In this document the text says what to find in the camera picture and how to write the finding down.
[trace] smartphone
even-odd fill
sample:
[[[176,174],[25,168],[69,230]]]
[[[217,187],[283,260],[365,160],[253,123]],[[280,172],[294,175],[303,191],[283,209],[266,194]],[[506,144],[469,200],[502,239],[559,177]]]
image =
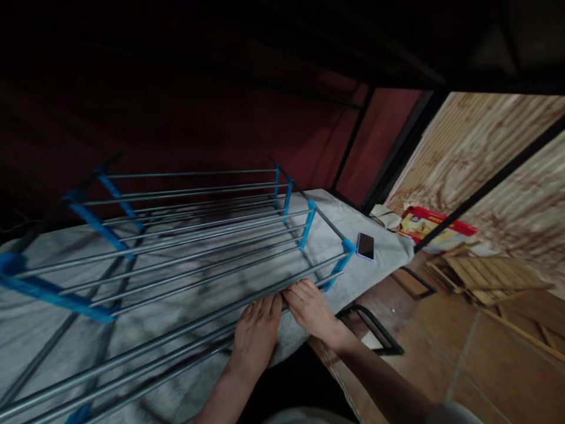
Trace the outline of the smartphone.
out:
[[[357,254],[365,259],[375,259],[375,239],[363,233],[357,237]]]

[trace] metal pole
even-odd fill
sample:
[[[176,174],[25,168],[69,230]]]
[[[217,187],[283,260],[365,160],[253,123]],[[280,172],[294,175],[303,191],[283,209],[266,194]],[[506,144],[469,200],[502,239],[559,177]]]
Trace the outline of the metal pole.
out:
[[[143,234],[145,230],[146,229],[142,227],[139,232]],[[141,243],[143,243],[142,238],[137,240],[135,242],[135,245],[139,246]],[[130,258],[125,266],[125,271],[126,272],[131,271],[134,268],[136,261],[137,261],[137,256]],[[122,281],[118,286],[118,289],[116,290],[116,294],[123,293],[127,288],[128,283],[129,283],[129,277],[122,279]],[[121,305],[122,305],[122,300],[118,299],[112,302],[112,305],[110,305],[109,307],[111,309],[117,309]],[[100,336],[100,342],[98,343],[96,354],[94,355],[94,362],[93,362],[94,366],[101,364],[102,362],[104,362],[104,359],[106,359],[106,355],[108,354],[108,348],[110,346],[110,341],[112,340],[112,336],[114,335],[115,328],[116,328],[116,321],[112,321],[104,326],[102,330],[102,335]],[[95,391],[96,386],[98,386],[98,378],[99,377],[97,376],[86,382],[83,388],[83,393],[85,395],[88,395],[89,393]],[[81,408],[79,408],[74,413],[68,416],[67,420],[65,421],[65,424],[81,424],[90,414],[91,407],[92,405],[90,403],[87,405],[83,405]]]
[[[165,174],[111,174],[108,178],[143,178],[143,177],[189,177],[192,175],[224,175],[224,174],[247,174],[274,172],[273,169],[267,170],[241,170],[241,171],[204,171],[190,173],[165,173]]]
[[[97,300],[95,302],[92,302],[90,304],[90,306],[96,306],[96,305],[99,305],[99,304],[103,304],[103,303],[106,303],[110,300],[119,299],[121,297],[129,296],[130,294],[144,292],[145,290],[153,289],[154,287],[162,286],[163,284],[167,284],[167,283],[179,280],[179,279],[184,278],[184,277],[189,277],[191,275],[198,274],[202,271],[214,269],[214,268],[216,268],[220,265],[225,265],[225,264],[228,264],[228,263],[231,263],[231,262],[238,261],[240,259],[245,259],[246,257],[253,256],[253,255],[255,255],[259,252],[262,252],[264,250],[267,250],[267,249],[273,249],[275,247],[283,246],[287,243],[292,243],[293,241],[296,242],[296,241],[300,240],[301,238],[302,237],[291,238],[290,240],[281,241],[280,243],[273,244],[272,246],[267,246],[267,247],[262,247],[260,249],[255,249],[255,250],[252,250],[250,252],[247,252],[247,253],[244,253],[244,254],[241,254],[241,255],[238,255],[238,256],[234,256],[232,258],[229,258],[229,259],[226,259],[226,260],[223,260],[223,261],[220,261],[220,262],[216,262],[216,263],[213,263],[213,264],[210,264],[210,265],[206,265],[206,266],[203,266],[203,267],[191,270],[191,271],[187,271],[187,272],[182,273],[182,274],[177,274],[177,275],[174,275],[172,277],[167,277],[166,279],[163,279],[163,280],[158,280],[158,281],[154,281],[152,283],[144,284],[143,286],[138,286],[134,289],[124,291],[123,293],[115,294],[113,296],[105,297],[104,299],[100,299],[100,300]]]
[[[226,190],[206,190],[206,191],[195,191],[191,193],[178,193],[178,194],[163,194],[161,196],[143,196],[143,197],[128,197],[127,200],[129,202],[134,201],[145,201],[145,200],[157,200],[162,198],[172,198],[172,197],[187,197],[187,196],[198,196],[200,194],[208,194],[208,193],[232,193],[234,191],[248,191],[248,190],[262,190],[263,188],[275,188],[275,186],[279,187],[286,187],[286,184],[270,184],[264,185],[262,187],[239,187],[239,188],[230,188]],[[112,200],[94,200],[94,201],[87,201],[84,204],[86,206],[94,206],[94,205],[101,205],[101,204],[113,204],[113,203],[120,203],[123,201],[121,199],[112,199]]]
[[[180,209],[185,207],[197,207],[196,210],[199,210],[199,206],[207,205],[207,204],[217,204],[217,203],[231,203],[234,201],[252,199],[252,198],[261,198],[261,197],[268,197],[270,196],[268,193],[265,194],[255,194],[253,196],[241,196],[241,197],[231,197],[226,199],[219,199],[219,200],[208,200],[204,202],[197,202],[197,203],[184,203],[184,204],[174,204],[169,206],[156,206],[151,208],[144,208],[144,209],[134,209],[134,212],[153,212],[158,210],[169,210],[169,209]]]
[[[269,219],[266,219],[266,220],[261,220],[261,222],[256,221],[255,223],[251,223],[251,224],[239,224],[239,225],[233,226],[233,227],[226,227],[226,228],[223,228],[222,231],[219,232],[219,233],[212,233],[210,235],[199,236],[197,238],[190,238],[190,237],[194,237],[195,234],[189,234],[185,237],[179,237],[179,238],[174,238],[172,240],[160,241],[160,242],[157,242],[157,243],[148,244],[147,246],[131,247],[130,249],[124,249],[124,250],[120,250],[120,251],[112,251],[112,252],[108,252],[108,253],[101,253],[101,254],[89,256],[89,257],[86,257],[86,258],[74,259],[74,260],[70,260],[70,261],[67,261],[67,262],[61,262],[61,263],[53,264],[53,265],[46,265],[46,266],[43,266],[43,267],[38,267],[38,268],[33,268],[33,269],[30,269],[30,270],[27,270],[23,273],[19,273],[15,276],[15,278],[21,279],[21,278],[30,277],[30,276],[36,276],[36,275],[39,275],[39,274],[46,274],[46,273],[59,271],[59,270],[62,270],[62,269],[67,269],[67,268],[71,268],[71,267],[75,267],[75,266],[79,266],[79,265],[85,265],[87,263],[98,262],[98,261],[101,261],[101,260],[110,259],[110,258],[113,258],[113,257],[122,256],[122,255],[126,255],[126,254],[148,253],[148,252],[152,252],[152,251],[168,249],[169,247],[181,246],[183,244],[193,243],[195,241],[213,239],[214,237],[226,236],[228,234],[234,234],[234,233],[237,233],[237,232],[240,232],[240,231],[251,230],[251,229],[264,227],[264,226],[271,225],[271,224],[276,224],[277,222],[281,222],[284,219],[286,219],[286,218],[285,217],[269,218]],[[198,233],[198,234],[208,234],[208,233],[209,233],[209,231],[203,231],[202,233]]]
[[[210,211],[212,211],[212,212],[213,211],[221,211],[221,212],[227,213],[227,212],[238,211],[238,210],[253,209],[253,208],[256,208],[257,206],[269,204],[270,202],[272,202],[272,200],[263,200],[263,201],[259,201],[259,202],[249,202],[249,203],[226,205],[226,206],[220,206],[220,207],[211,207],[211,208],[180,211],[180,212],[171,213],[171,214],[155,215],[155,216],[152,216],[150,218],[144,217],[144,218],[136,218],[136,219],[124,218],[124,219],[119,219],[119,220],[108,220],[108,221],[105,221],[103,223],[103,225],[110,226],[110,225],[115,225],[115,224],[133,223],[133,222],[136,222],[136,221],[151,221],[151,220],[156,220],[156,219],[161,219],[161,218],[171,218],[171,217],[183,217],[183,219],[188,219],[188,218],[191,218],[193,216],[198,217],[198,216],[207,214]],[[162,224],[162,223],[166,223],[166,221],[159,221],[155,224]]]
[[[502,183],[510,174],[521,167],[528,159],[539,152],[547,144],[553,141],[561,132],[565,130],[565,115],[561,116],[548,129],[541,133],[528,147],[518,153],[510,162],[508,162],[500,171],[492,176],[483,184],[475,193],[473,193],[466,201],[461,203],[441,224],[431,230],[416,246],[414,252],[418,253],[423,247],[427,246],[434,238],[439,236],[443,230],[453,224],[461,215],[475,206],[488,193]]]
[[[112,313],[112,316],[122,315],[123,313],[130,312],[130,311],[137,309],[139,307],[158,302],[160,300],[166,299],[167,297],[174,296],[175,294],[185,292],[185,291],[193,289],[195,287],[200,287],[204,284],[211,283],[212,281],[216,281],[216,280],[222,279],[224,277],[230,276],[232,274],[236,274],[240,271],[246,270],[248,268],[254,267],[255,265],[259,265],[259,264],[262,264],[262,263],[265,263],[265,262],[269,262],[271,259],[275,259],[279,256],[286,255],[287,253],[290,253],[290,252],[295,251],[295,250],[298,250],[298,247],[296,247],[296,246],[291,247],[290,249],[286,249],[286,250],[283,250],[282,252],[274,253],[274,254],[269,255],[267,257],[255,260],[253,262],[249,262],[247,264],[233,268],[229,271],[225,271],[225,272],[222,272],[220,274],[214,275],[212,277],[208,277],[204,280],[196,281],[195,283],[190,283],[186,286],[179,287],[178,289],[171,290],[171,291],[168,291],[166,293],[160,294],[159,296],[151,297],[151,298],[143,300],[141,302],[134,303],[132,305],[129,305],[128,307],[118,309],[117,311]]]
[[[340,259],[346,257],[347,255],[345,253],[342,253],[340,255],[334,256],[326,261],[323,261],[313,267],[310,267],[304,271],[301,271],[299,273],[296,273],[295,275],[292,275],[282,281],[279,281],[278,283],[272,284],[264,289],[258,290],[257,292],[250,294],[248,296],[243,297],[242,299],[236,300],[235,302],[232,302],[216,311],[213,311],[211,313],[208,313],[196,320],[193,320],[187,324],[184,324],[182,326],[180,326],[179,328],[176,328],[168,333],[165,333],[159,337],[156,337],[153,340],[150,340],[149,342],[145,342],[137,347],[134,347],[133,349],[127,350],[124,353],[121,353],[120,355],[117,355],[115,357],[113,357],[112,359],[107,360],[106,362],[101,363],[98,366],[94,366],[94,367],[90,367],[89,369],[86,369],[82,372],[79,372],[78,374],[75,374],[69,378],[66,378],[54,385],[51,385],[49,387],[46,387],[45,389],[41,389],[35,393],[33,393],[32,395],[26,396],[23,399],[20,399],[16,402],[14,402],[13,404],[9,405],[7,408],[4,408],[2,410],[0,410],[0,420],[4,420],[4,419],[8,419],[14,415],[16,415],[17,413],[27,409],[27,408],[31,408],[33,405],[37,405],[41,402],[46,401],[47,399],[50,399],[56,395],[58,395],[59,393],[63,393],[66,392],[67,390],[72,389],[73,387],[76,387],[88,380],[90,380],[91,378],[100,375],[103,372],[109,371],[111,369],[115,369],[116,367],[132,360],[135,359],[136,357],[139,357],[141,355],[144,355],[147,352],[150,352],[160,346],[163,346],[173,340],[176,340],[177,338],[181,337],[184,334],[187,334],[197,328],[200,328],[208,323],[211,323],[214,320],[217,320],[220,317],[223,317],[224,315],[231,313],[243,306],[248,305],[249,303],[252,303],[254,301],[256,301],[257,299],[260,299],[268,294],[273,294],[273,293],[277,293],[281,290],[284,290],[286,287],[288,287],[290,284],[292,284],[293,282],[305,278],[311,274],[313,274],[314,272],[321,270],[322,268],[327,267],[328,265],[333,264],[336,261],[339,261]]]
[[[265,153],[265,155],[274,163],[276,164],[277,162],[275,161],[275,159],[273,159],[268,153]],[[281,167],[280,168],[281,172],[284,174],[285,177],[290,178],[290,176],[284,171],[284,169]],[[296,183],[296,181],[293,180],[293,184],[294,187],[296,187],[296,190],[302,195],[302,197],[304,197],[306,200],[310,200],[310,198],[308,197],[308,195],[304,192],[304,190],[302,190],[298,184]],[[320,208],[318,208],[316,206],[316,212],[318,213],[318,215],[320,215],[320,218],[322,218],[326,224],[328,224],[330,226],[330,228],[335,232],[335,234],[337,234],[339,236],[340,239],[344,240],[346,237],[343,235],[343,233],[338,230],[338,228],[328,219],[328,217],[320,210]]]
[[[139,197],[139,196],[153,196],[154,194],[174,194],[174,193],[192,193],[194,191],[208,192],[223,190],[225,188],[247,188],[247,187],[257,187],[261,188],[263,186],[269,186],[273,183],[252,183],[252,184],[239,184],[239,185],[218,185],[217,187],[207,187],[207,188],[183,188],[181,190],[162,190],[162,191],[149,191],[147,193],[126,193],[123,197]]]
[[[335,276],[330,276],[330,277],[326,277],[323,280],[319,281],[318,283],[316,283],[316,286],[321,286],[323,284],[326,284],[328,281],[330,281],[332,278],[334,277],[338,277],[340,275],[343,274],[343,271],[339,274],[336,274]],[[236,323],[232,323],[229,324],[230,326],[235,326]],[[123,408],[124,406],[130,404],[131,402],[136,401],[137,399],[142,398],[143,396],[147,395],[148,393],[152,392],[153,390],[155,390],[157,387],[163,385],[164,383],[168,382],[169,380],[179,376],[180,374],[184,373],[186,370],[188,370],[189,368],[193,367],[194,365],[196,365],[197,363],[200,363],[201,360],[207,359],[213,355],[215,355],[218,352],[221,352],[222,350],[224,350],[226,347],[228,347],[230,344],[232,343],[231,338],[228,338],[226,341],[221,342],[217,347],[214,347],[212,349],[210,349],[209,351],[207,351],[206,353],[203,354],[202,357],[198,357],[198,359],[192,360],[190,361],[188,364],[186,364],[185,366],[176,369],[175,367],[170,368],[169,370],[167,370],[164,374],[162,374],[161,376],[159,376],[157,379],[155,379],[150,385],[145,386],[143,385],[142,388],[135,390],[132,393],[129,393],[126,395],[125,398],[123,398],[123,400],[121,400],[118,403],[114,403],[112,405],[110,405],[110,407],[102,407],[103,409],[99,412],[96,411],[95,415],[93,417],[90,418],[89,421],[85,422],[84,424],[93,424],[96,422],[99,422],[100,420],[109,417],[110,415],[112,415],[114,412],[120,410],[121,408]]]
[[[25,424],[45,424],[45,423],[48,423],[48,422],[60,417],[61,415],[64,415],[64,414],[74,410],[75,408],[79,408],[82,405],[85,405],[89,402],[92,402],[96,398],[99,398],[100,396],[106,395],[107,393],[110,393],[113,390],[116,390],[117,388],[123,386],[124,384],[129,383],[130,381],[133,381],[133,380],[135,380],[139,377],[143,377],[147,373],[150,373],[150,372],[154,371],[155,369],[158,369],[160,366],[166,365],[167,363],[169,363],[169,362],[171,362],[175,359],[179,359],[179,358],[183,357],[184,355],[190,353],[194,349],[201,347],[202,345],[209,343],[210,341],[212,341],[212,340],[214,340],[218,337],[221,337],[228,332],[233,331],[235,329],[236,324],[237,324],[237,322],[228,324],[228,325],[220,328],[219,330],[216,330],[216,331],[208,334],[207,336],[204,336],[204,337],[196,340],[195,342],[186,344],[183,347],[175,349],[172,352],[167,353],[166,355],[163,355],[160,358],[155,359],[155,360],[139,367],[138,369],[136,369],[134,371],[128,372],[128,373],[120,376],[119,378],[112,380],[112,381],[100,386],[97,389],[95,387],[93,387],[93,391],[91,391],[91,392],[85,391],[84,395],[76,397],[75,399],[69,400],[68,402],[63,403],[62,405],[59,405],[56,408],[53,408],[53,409],[37,416],[36,418],[33,418],[33,419],[27,421]]]
[[[340,180],[341,173],[343,172],[343,168],[345,168],[345,164],[347,162],[347,158],[351,153],[351,149],[353,148],[353,144],[355,143],[355,139],[357,138],[357,134],[359,133],[359,129],[361,128],[361,124],[363,123],[363,119],[367,114],[367,110],[369,109],[369,105],[371,103],[371,99],[373,98],[373,94],[375,93],[375,86],[370,85],[367,87],[367,93],[365,95],[365,100],[363,100],[363,107],[357,114],[357,119],[355,120],[355,124],[353,125],[353,129],[351,130],[351,135],[349,137],[349,141],[347,141],[347,145],[345,146],[345,151],[343,152],[343,156],[341,157],[340,165],[337,167],[337,172],[335,173],[334,183],[331,185],[331,188],[335,190],[337,187],[337,183]]]
[[[84,424],[93,424],[97,423],[110,415],[114,412],[122,409],[124,406],[128,405],[131,402],[134,402],[138,399],[143,398],[147,393],[151,393],[153,390],[162,386],[163,384],[167,383],[169,380],[181,375],[185,371],[189,370],[190,368],[200,364],[201,362],[207,360],[208,358],[212,357],[216,353],[219,353],[226,349],[228,346],[233,344],[233,337],[228,337],[222,342],[217,343],[214,347],[206,350],[205,352],[199,354],[195,359],[190,360],[187,364],[184,364],[181,367],[172,367],[164,374],[161,374],[158,379],[155,379],[151,384],[143,386],[142,388],[134,391],[133,393],[128,394],[125,398],[121,399],[117,403],[103,409],[100,412],[96,412],[92,418],[86,421]]]
[[[106,161],[104,166],[110,166],[112,163],[116,162],[119,158],[123,155],[122,152],[118,153],[117,155],[113,156],[109,160]],[[94,180],[96,179],[96,173],[92,172],[79,186],[78,191],[85,190]],[[29,247],[31,243],[45,230],[48,228],[49,224],[51,224],[61,213],[63,213],[67,209],[67,205],[69,204],[68,199],[62,199],[59,201],[58,204],[52,206],[49,211],[46,213],[45,217],[37,222],[21,239],[16,241],[14,245],[10,248],[10,253],[22,253],[25,249]]]
[[[256,243],[258,241],[263,241],[263,240],[268,240],[268,239],[272,239],[274,237],[278,237],[281,236],[283,234],[287,234],[290,233],[294,230],[300,229],[302,228],[302,226],[297,226],[297,227],[293,227],[293,228],[289,228],[286,230],[279,230],[279,231],[275,231],[273,233],[268,233],[265,234],[263,236],[257,236],[257,237],[253,237],[253,238],[248,238],[247,240],[241,240],[241,241],[236,241],[234,243],[230,243],[230,244],[226,244],[224,246],[219,246],[219,247],[214,247],[213,249],[208,249],[208,250],[204,250],[198,253],[192,253],[190,255],[187,256],[183,256],[180,258],[176,258],[176,259],[171,259],[168,261],[164,261],[164,262],[159,262],[157,264],[153,264],[153,265],[149,265],[143,268],[137,268],[136,270],[133,270],[129,273],[123,273],[123,274],[118,274],[109,278],[105,278],[105,279],[99,279],[99,280],[94,280],[94,281],[89,281],[87,283],[82,283],[82,284],[77,284],[76,286],[72,286],[72,287],[67,287],[64,290],[64,293],[73,293],[73,292],[79,292],[80,290],[84,290],[87,289],[89,287],[95,287],[95,286],[100,286],[102,284],[107,284],[110,283],[112,281],[117,281],[120,280],[124,277],[131,277],[131,276],[135,276],[135,275],[140,275],[140,274],[145,274],[147,272],[151,272],[151,271],[156,271],[162,268],[169,268],[173,265],[176,265],[178,263],[182,263],[185,261],[189,261],[189,260],[194,260],[197,259],[199,257],[202,256],[206,256],[209,254],[214,254],[214,253],[220,253],[223,251],[230,251],[236,247],[239,246],[244,246],[246,244],[251,244],[251,243]]]
[[[257,214],[243,215],[243,216],[240,216],[240,217],[229,218],[229,219],[220,220],[220,221],[212,221],[212,222],[203,223],[203,224],[196,224],[196,225],[188,226],[188,227],[171,228],[170,230],[163,230],[163,231],[156,231],[154,233],[149,233],[149,234],[147,234],[147,237],[161,236],[163,234],[182,233],[184,231],[196,230],[197,228],[221,226],[223,224],[229,224],[229,223],[237,222],[237,221],[244,221],[244,220],[253,219],[253,218],[257,218],[257,217],[264,217],[264,216],[273,215],[273,214],[276,214],[276,213],[277,213],[276,211],[259,212]],[[120,240],[121,241],[136,240],[140,237],[144,237],[144,236],[130,236],[130,237],[121,238]]]
[[[121,265],[122,261],[124,260],[123,256],[119,256],[110,264],[110,266],[104,271],[101,278],[107,278]],[[98,292],[98,287],[94,287],[90,290],[86,298],[91,299],[96,296]],[[73,312],[71,313],[63,324],[53,333],[51,338],[45,343],[45,345],[41,348],[38,354],[31,360],[31,362],[27,365],[24,371],[18,376],[16,381],[9,387],[9,389],[4,393],[2,399],[0,400],[0,409],[4,408],[6,405],[9,405],[14,401],[20,391],[24,388],[27,384],[29,379],[33,377],[37,369],[43,363],[45,358],[49,356],[53,348],[59,343],[62,337],[65,335],[67,330],[73,325],[76,319],[79,317],[80,314]]]

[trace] blue plastic joint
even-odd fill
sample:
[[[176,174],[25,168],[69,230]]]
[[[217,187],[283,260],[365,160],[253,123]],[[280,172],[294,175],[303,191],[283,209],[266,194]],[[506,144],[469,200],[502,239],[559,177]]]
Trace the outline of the blue plastic joint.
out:
[[[116,187],[116,185],[107,177],[106,168],[105,167],[99,167],[99,168],[96,168],[95,171],[96,171],[96,174],[97,174],[98,181],[100,181],[104,185],[104,187],[106,187],[106,189],[110,192],[110,194],[114,198],[122,198],[122,194],[119,192],[118,187]],[[132,219],[138,218],[138,215],[134,212],[134,210],[130,206],[129,202],[123,201],[123,202],[120,202],[119,205],[122,207],[122,209],[124,210],[124,212],[126,213],[126,215],[128,217],[130,217]],[[134,224],[139,231],[143,230],[144,226],[141,222],[135,221]]]
[[[123,241],[120,241],[118,235],[114,231],[102,225],[102,220],[89,208],[82,203],[86,200],[85,196],[78,190],[70,190],[64,197],[69,200],[69,208],[80,218],[84,219],[87,224],[94,228],[101,236],[108,240],[116,248],[116,250],[128,249],[129,246]],[[125,255],[128,258],[133,258],[131,254]]]
[[[288,214],[288,208],[290,207],[290,197],[293,194],[293,179],[288,177],[287,178],[288,181],[288,187],[287,187],[287,198],[284,200],[284,214]]]
[[[108,323],[115,321],[111,310],[102,306],[90,306],[90,299],[77,294],[59,294],[62,287],[39,277],[17,279],[14,275],[26,270],[27,258],[20,253],[0,254],[0,286],[72,310],[94,320]]]
[[[310,209],[310,212],[308,213],[308,216],[306,217],[306,226],[304,227],[304,230],[302,231],[302,240],[300,241],[300,250],[304,250],[304,247],[306,246],[306,241],[308,240],[308,234],[310,233],[310,228],[312,227],[312,221],[314,221],[314,215],[316,215],[316,203],[314,203],[314,200],[308,199],[308,208]]]
[[[276,164],[276,171],[275,171],[275,184],[278,184],[279,178],[281,176],[281,167]],[[275,187],[275,192],[273,193],[274,198],[274,205],[277,207],[277,198],[278,198],[278,187]]]
[[[352,256],[355,254],[355,252],[357,251],[357,248],[355,247],[355,244],[353,244],[352,242],[349,241],[349,238],[344,238],[343,241],[341,242],[341,245],[343,246],[343,252],[347,253],[347,256],[343,259],[340,259],[337,264],[335,264],[334,269],[332,270],[331,274],[336,274],[338,272],[341,272],[344,270],[345,265],[347,265],[347,263],[349,262],[349,259],[352,258]],[[320,290],[323,290],[325,292],[329,291],[329,289],[331,289],[331,286],[334,285],[336,279],[330,280],[328,281],[326,284],[324,284],[323,286],[320,287]]]

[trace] black metal frame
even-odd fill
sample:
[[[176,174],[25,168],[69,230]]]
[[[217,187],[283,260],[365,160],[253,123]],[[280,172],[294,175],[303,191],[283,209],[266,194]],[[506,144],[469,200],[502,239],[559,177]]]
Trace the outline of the black metal frame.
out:
[[[444,104],[448,95],[447,90],[424,91],[420,95],[402,130],[398,133],[383,166],[375,177],[371,189],[363,200],[361,212],[365,216],[371,213],[376,204],[382,204],[386,201],[404,167],[418,147],[422,134]]]
[[[345,309],[342,309],[340,312],[338,312],[336,317],[337,317],[337,319],[340,319],[341,321],[343,321],[344,324],[346,324],[344,319],[352,313],[358,313],[359,314],[359,316],[361,317],[361,320],[365,323],[367,328],[369,328],[369,331],[371,333],[373,333],[373,335],[377,338],[379,343],[381,343],[383,346],[385,346],[385,343],[383,343],[383,338],[384,338],[384,341],[390,345],[390,347],[381,347],[379,349],[372,349],[372,351],[374,353],[376,353],[379,356],[393,356],[393,355],[403,355],[404,354],[404,349],[398,344],[398,342],[395,340],[395,338],[381,324],[381,322],[377,319],[377,317],[375,317],[375,315],[373,315],[373,313],[371,311],[369,311],[363,305],[356,303],[356,304],[352,304],[350,306],[347,306]],[[371,325],[373,325],[378,330],[378,332],[375,332],[371,328]]]

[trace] black metal bar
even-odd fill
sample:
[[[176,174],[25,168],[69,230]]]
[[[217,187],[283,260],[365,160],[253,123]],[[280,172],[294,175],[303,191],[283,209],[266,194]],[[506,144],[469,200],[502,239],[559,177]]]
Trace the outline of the black metal bar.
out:
[[[422,277],[420,277],[418,274],[416,274],[414,271],[412,271],[410,268],[407,268],[405,266],[401,266],[400,268],[398,268],[399,270],[402,270],[408,274],[410,274],[412,276],[412,278],[414,278],[416,281],[418,281],[422,286],[424,286],[425,288],[428,289],[428,291],[425,291],[424,293],[420,293],[418,295],[418,299],[423,299],[425,297],[431,296],[434,293],[437,293],[437,289],[432,286],[430,283],[428,283],[426,280],[424,280]]]
[[[344,310],[340,311],[336,315],[336,317],[338,319],[343,319],[353,312],[362,313],[365,317],[367,317],[369,322],[379,331],[379,333],[384,337],[384,339],[387,341],[387,343],[390,344],[391,347],[386,347],[385,349],[374,349],[373,351],[376,354],[378,354],[378,355],[403,355],[404,354],[404,349],[398,344],[398,342],[395,340],[395,338],[381,324],[381,322],[377,319],[377,317],[375,317],[375,315],[373,315],[373,313],[371,311],[369,311],[363,305],[353,304],[351,306],[348,306]],[[371,331],[371,332],[375,335],[377,340],[379,340],[379,336],[377,334],[375,334],[373,331]]]
[[[341,173],[345,168],[345,164],[347,162],[347,158],[351,153],[351,149],[353,148],[353,144],[355,143],[355,139],[357,138],[357,134],[359,133],[359,128],[361,128],[361,124],[363,123],[363,119],[367,114],[367,110],[369,109],[369,105],[371,104],[371,99],[373,98],[373,94],[375,93],[375,86],[370,85],[367,87],[367,93],[365,95],[365,100],[363,100],[363,106],[361,110],[357,114],[357,119],[355,120],[355,124],[353,125],[353,129],[351,130],[351,135],[349,140],[347,141],[347,145],[345,146],[345,150],[343,152],[343,156],[341,157],[340,165],[337,167],[337,172],[335,173],[334,182],[331,185],[331,188],[334,190],[337,187],[337,183],[340,180]]]
[[[449,92],[446,90],[426,91],[420,95],[363,200],[361,212],[364,215],[368,216],[376,204],[386,201],[418,147],[423,132],[445,103],[448,95]]]
[[[114,271],[121,265],[124,260],[124,256],[119,256],[112,261],[110,266],[104,271],[101,278],[107,278],[111,276]],[[96,296],[98,292],[98,287],[92,288],[86,295],[87,299],[91,299]],[[0,400],[0,409],[4,408],[5,406],[9,405],[14,401],[14,399],[18,396],[24,386],[27,384],[29,379],[33,377],[37,369],[43,363],[45,358],[51,353],[53,348],[59,343],[62,337],[65,335],[67,330],[71,328],[73,323],[77,320],[80,314],[73,312],[71,313],[63,324],[53,333],[51,338],[45,343],[45,345],[41,348],[38,354],[32,359],[32,361],[27,365],[24,371],[18,376],[16,381],[8,388],[6,393],[4,393],[2,399]]]
[[[441,224],[431,230],[414,248],[414,252],[419,252],[423,247],[427,246],[435,237],[443,230],[453,224],[461,215],[475,206],[488,193],[502,183],[509,175],[521,167],[533,155],[543,149],[547,144],[551,143],[561,132],[565,130],[565,115],[561,116],[548,129],[541,133],[528,147],[518,153],[510,162],[508,162],[500,171],[492,176],[483,184],[475,193],[473,193],[466,201],[461,203]]]
[[[112,163],[116,162],[120,159],[123,155],[123,152],[120,152],[114,155],[112,158],[108,159],[104,166],[108,167]],[[78,191],[82,191],[86,189],[95,179],[97,173],[96,171],[92,172],[79,186]],[[10,248],[10,253],[22,253],[25,249],[29,247],[31,243],[45,230],[49,227],[49,225],[59,216],[61,215],[66,209],[69,203],[68,199],[61,199],[59,203],[53,205],[49,211],[46,213],[45,217],[43,217],[39,222],[37,222],[21,239],[16,241],[14,245]]]

